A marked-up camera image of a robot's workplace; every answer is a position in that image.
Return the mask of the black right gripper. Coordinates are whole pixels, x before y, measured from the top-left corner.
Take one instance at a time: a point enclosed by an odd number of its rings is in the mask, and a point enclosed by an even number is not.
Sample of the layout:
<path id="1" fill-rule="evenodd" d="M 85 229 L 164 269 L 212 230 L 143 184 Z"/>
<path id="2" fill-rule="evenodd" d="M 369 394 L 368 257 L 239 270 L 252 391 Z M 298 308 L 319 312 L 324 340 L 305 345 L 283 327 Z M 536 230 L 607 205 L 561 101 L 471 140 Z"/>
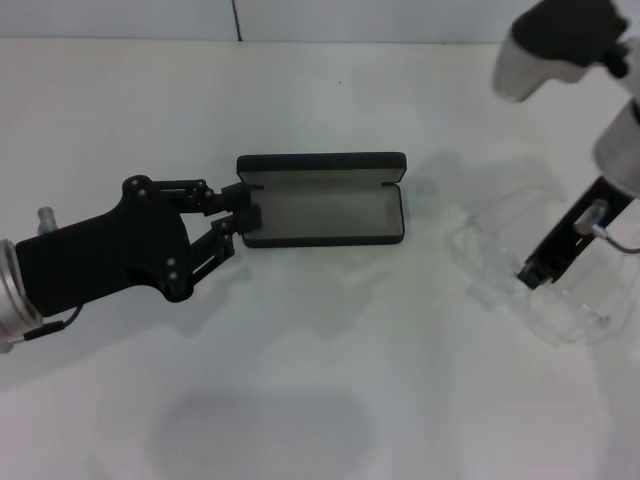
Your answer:
<path id="1" fill-rule="evenodd" d="M 631 197 L 599 177 L 565 213 L 525 260 L 517 279 L 530 290 L 558 281 L 584 250 L 595 240 L 587 230 L 579 233 L 576 223 L 590 207 L 604 206 L 598 222 L 609 226 L 631 204 Z"/>

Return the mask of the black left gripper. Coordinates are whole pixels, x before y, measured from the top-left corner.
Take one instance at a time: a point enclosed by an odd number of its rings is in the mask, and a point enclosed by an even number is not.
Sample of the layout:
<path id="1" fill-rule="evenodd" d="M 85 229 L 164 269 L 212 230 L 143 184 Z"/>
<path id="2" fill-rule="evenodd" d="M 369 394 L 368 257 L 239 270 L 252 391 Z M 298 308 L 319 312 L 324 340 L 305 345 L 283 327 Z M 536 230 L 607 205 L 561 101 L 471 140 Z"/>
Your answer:
<path id="1" fill-rule="evenodd" d="M 180 213 L 233 212 L 211 223 L 191 246 Z M 242 183 L 211 189 L 204 180 L 152 181 L 134 176 L 119 203 L 89 220 L 16 245 L 26 296 L 44 317 L 133 286 L 150 286 L 171 298 L 169 275 L 195 286 L 235 255 L 234 235 L 262 227 Z"/>

